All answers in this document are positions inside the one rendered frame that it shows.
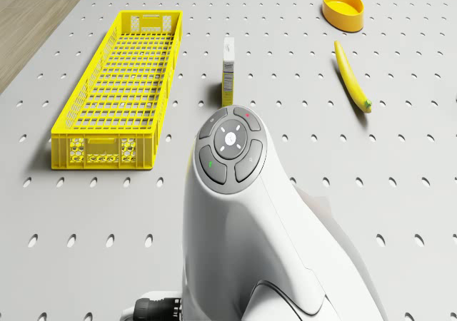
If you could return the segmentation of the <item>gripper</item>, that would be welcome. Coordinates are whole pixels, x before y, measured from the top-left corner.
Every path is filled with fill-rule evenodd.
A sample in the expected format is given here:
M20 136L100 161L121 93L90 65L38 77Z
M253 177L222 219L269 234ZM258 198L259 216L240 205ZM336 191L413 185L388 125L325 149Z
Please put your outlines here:
M182 292L151 291L122 311L121 321L183 321Z

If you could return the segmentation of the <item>yellow basket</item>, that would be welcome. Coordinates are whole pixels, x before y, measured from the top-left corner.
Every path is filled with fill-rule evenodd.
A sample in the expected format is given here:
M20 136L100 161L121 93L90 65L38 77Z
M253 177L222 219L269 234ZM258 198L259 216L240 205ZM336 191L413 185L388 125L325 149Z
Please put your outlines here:
M179 10L123 10L51 129L54 170L154 166L182 40Z

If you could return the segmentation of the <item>yellow and white box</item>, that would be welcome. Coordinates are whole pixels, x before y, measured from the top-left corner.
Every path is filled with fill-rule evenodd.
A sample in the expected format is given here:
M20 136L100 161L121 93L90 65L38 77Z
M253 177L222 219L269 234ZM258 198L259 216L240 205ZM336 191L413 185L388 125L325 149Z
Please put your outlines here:
M230 106L233 104L234 90L234 64L235 64L235 41L234 37L224 38L223 48L223 66L222 66L222 90L221 101L222 106Z

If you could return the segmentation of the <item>banana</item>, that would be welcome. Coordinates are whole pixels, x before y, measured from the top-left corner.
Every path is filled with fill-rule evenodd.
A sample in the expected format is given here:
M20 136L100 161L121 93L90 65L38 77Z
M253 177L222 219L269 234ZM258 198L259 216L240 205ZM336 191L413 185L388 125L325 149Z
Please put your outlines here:
M336 54L336 61L340 75L345 83L346 89L349 92L350 97L357 107L364 113L371 112L372 102L367 98L363 90L361 89L343 50L343 47L339 41L334 41L334 48Z

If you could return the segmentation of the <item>yellow bowl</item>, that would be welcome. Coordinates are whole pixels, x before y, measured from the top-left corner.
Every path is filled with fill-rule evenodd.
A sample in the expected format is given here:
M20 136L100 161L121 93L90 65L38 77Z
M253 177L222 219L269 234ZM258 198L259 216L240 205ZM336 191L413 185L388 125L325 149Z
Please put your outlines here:
M342 31L357 32L364 25L362 0L323 0L322 13L327 22Z

